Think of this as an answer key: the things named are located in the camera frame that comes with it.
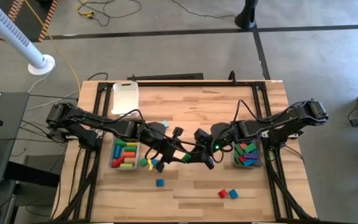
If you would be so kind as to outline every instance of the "gray concrete floor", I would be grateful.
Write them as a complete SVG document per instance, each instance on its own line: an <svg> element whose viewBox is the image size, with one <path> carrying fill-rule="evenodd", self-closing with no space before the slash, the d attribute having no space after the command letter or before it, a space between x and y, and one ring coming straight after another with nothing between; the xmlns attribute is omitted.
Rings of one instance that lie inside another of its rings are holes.
<svg viewBox="0 0 358 224"><path fill-rule="evenodd" d="M143 9L133 16L113 19L107 27L79 17L76 1L60 1L50 26L52 35L99 34L155 30L236 28L233 18L212 19L186 13L167 0L139 0ZM189 10L222 16L237 14L244 0L177 0ZM136 4L117 0L107 8L125 14ZM333 26L358 24L358 0L264 0L257 8L259 27ZM272 32L260 34L272 79L284 80L290 102L314 98L323 102L329 122L306 128L300 138L306 171L318 216L322 220L358 223L358 128L350 128L347 114L358 95L358 30ZM226 79L231 70L240 79L263 79L252 34L200 34L156 37L58 40L80 80L108 72L110 80L132 74L166 75L203 72L205 79ZM34 94L62 96L77 90L75 79L50 41L35 44L57 60L56 70L34 89ZM38 80L10 46L0 42L0 91L27 91ZM34 98L29 106L48 102ZM26 112L25 119L43 123L43 107ZM36 138L20 132L20 137ZM13 154L59 154L55 144L17 142ZM50 207L30 208L50 213ZM19 210L16 223L43 218Z"/></svg>

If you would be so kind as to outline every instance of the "white pole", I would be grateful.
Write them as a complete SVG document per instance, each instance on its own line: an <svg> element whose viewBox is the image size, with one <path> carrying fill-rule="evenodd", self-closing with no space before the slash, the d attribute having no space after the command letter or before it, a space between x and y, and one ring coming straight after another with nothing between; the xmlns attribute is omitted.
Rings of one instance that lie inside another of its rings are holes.
<svg viewBox="0 0 358 224"><path fill-rule="evenodd" d="M55 59L49 55L42 55L1 9L0 36L29 61L31 74L46 75L55 68Z"/></svg>

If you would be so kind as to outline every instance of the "black metal frame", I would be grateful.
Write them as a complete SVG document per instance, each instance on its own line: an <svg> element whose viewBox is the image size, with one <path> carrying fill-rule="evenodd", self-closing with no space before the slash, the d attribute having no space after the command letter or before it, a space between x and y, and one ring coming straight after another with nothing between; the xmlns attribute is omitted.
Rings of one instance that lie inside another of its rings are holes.
<svg viewBox="0 0 358 224"><path fill-rule="evenodd" d="M262 93L262 98L264 101L264 107L265 107L267 116L270 116L272 114L271 110L270 110L269 98L267 95L267 89L266 89L265 82L240 82L240 81L236 80L236 74L234 72L231 72L231 74L229 76L229 80L232 80L232 81L231 82L203 82L203 81L200 81L200 82L186 82L186 81L159 82L159 81L156 81L156 82L138 82L138 85L139 86L249 86L249 87L251 87L253 95L254 95L257 117L262 118L262 109L261 109L260 101L259 101L259 92ZM114 83L106 83L106 82L98 83L93 113L98 112L99 106L101 104L101 95L102 95L102 92L105 91L106 95L104 98L102 116L107 115L108 107L109 107L108 99L110 98L113 85L114 85ZM262 143L263 143L262 146L264 148L264 157L265 157L265 162L266 162L268 182L269 182L269 187L270 187L270 193L272 196L272 203L273 203L275 219L276 219L276 221L284 221L284 220L285 221L288 221L288 220L297 221L297 219L293 219L292 209L297 211L297 210L301 210L301 208L297 205L295 199L291 196L291 194L287 190L287 183L285 181L285 175L284 175L283 164L282 164L282 160L280 157L280 153L278 152L278 149L273 150L275 153L275 156L276 156L276 159L275 159L275 163L277 166L277 173L276 173L273 169L271 162L268 162L269 161L269 150L268 149L270 149L271 146L269 145L268 141L262 141ZM94 190L96 187L96 179L97 179L97 173L98 173L99 162L100 162L100 150L101 149L96 150L96 152L95 152L96 155L94 157L94 164L93 164L93 167L91 168L91 172L88 174L88 176L86 174L88 173L88 166L89 166L90 159L91 159L91 157L90 157L91 152L87 151L85 153L84 162L83 162L82 171L81 171L81 178L80 178L80 184L79 184L80 188L79 189L87 189L89 186L89 194L88 194L88 201L86 204L85 218L81 219L81 220L90 221L90 218L91 218ZM275 184L278 185L279 189L283 193L283 200L284 200L285 211L286 211L286 215L287 215L286 218L282 218L282 216L280 214L280 206L278 204L278 197L277 197L277 191L275 188ZM79 218L80 206L81 206L81 198L80 197L82 197L82 194L84 191L85 190L83 190L81 192L79 190L77 192L77 194L74 196L73 200L70 202L70 204L72 202L75 203L73 220L78 220L78 218ZM308 222L309 221L319 222L318 220L314 220L314 219L307 220L307 221Z"/></svg>

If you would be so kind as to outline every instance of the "wooden table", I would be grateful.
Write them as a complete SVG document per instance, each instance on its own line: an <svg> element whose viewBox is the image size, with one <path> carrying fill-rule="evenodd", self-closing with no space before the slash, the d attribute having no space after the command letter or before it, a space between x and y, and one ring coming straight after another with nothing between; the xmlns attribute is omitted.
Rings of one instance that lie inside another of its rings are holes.
<svg viewBox="0 0 358 224"><path fill-rule="evenodd" d="M78 102L80 108L92 112L97 84L96 81L83 83ZM266 81L266 85L272 113L284 110L288 106L284 84L281 81ZM255 113L252 90L247 86L139 87L139 97L140 110L147 122L167 120L170 125L167 129L168 135L175 126L182 127L184 132L181 139L184 141L194 142L193 133L198 128L210 132L212 124L232 120L237 101L240 99ZM112 99L111 96L109 111L112 109ZM238 119L252 117L245 107L241 107ZM108 168L111 144L112 134L106 134L94 195L92 222L275 220L264 166L252 170L235 168L232 166L230 152L226 153L223 162L216 164L213 170L209 170L204 164L179 163L166 164L162 173L148 171L147 167L140 167L135 171L111 170ZM297 141L288 141L287 144L300 151ZM78 150L77 142L69 143L62 170L62 191L57 215L68 204ZM142 146L140 156L144 156L146 150L147 148ZM286 149L282 149L281 152L289 191L305 211L315 217L316 212L302 160ZM73 195L79 183L83 156L84 152L80 154L76 167ZM165 187L157 188L156 179L165 179ZM239 198L220 199L218 192L222 189L236 189ZM278 197L282 216L285 216L279 190ZM82 200L80 218L85 215L86 198L87 194Z"/></svg>

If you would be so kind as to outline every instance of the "floor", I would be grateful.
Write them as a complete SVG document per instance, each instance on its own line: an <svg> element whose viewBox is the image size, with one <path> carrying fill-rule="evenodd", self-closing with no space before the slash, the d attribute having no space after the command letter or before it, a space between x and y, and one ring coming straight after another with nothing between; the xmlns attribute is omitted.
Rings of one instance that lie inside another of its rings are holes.
<svg viewBox="0 0 358 224"><path fill-rule="evenodd" d="M199 14L238 14L243 0L177 0ZM187 13L169 0L139 0L142 10L101 27L79 17L77 2L59 1L50 25L52 35L109 34L162 30L236 29L233 17L214 19ZM135 2L117 0L106 7L114 15L138 8ZM351 128L347 114L358 96L358 0L263 0L256 21L268 74L284 80L290 102L314 98L323 103L329 122L306 128L300 138L306 171L317 214L322 220L358 223L358 128ZM262 32L272 27L330 26L325 30ZM226 79L231 70L240 79L266 77L259 62L261 51L251 32L225 34L155 35L56 40L81 81L97 72L110 80L132 74L168 75L204 73L205 79ZM35 45L57 60L56 70L32 91L33 94L66 95L77 90L70 69L49 40ZM0 42L0 91L27 91L39 78L30 76L27 63ZM29 107L50 99L30 98ZM49 107L29 110L25 120L43 122ZM20 132L20 137L34 135ZM14 154L60 154L64 148L49 143L17 142ZM20 161L23 157L13 157ZM48 214L51 208L31 208ZM42 220L20 210L16 223Z"/></svg>

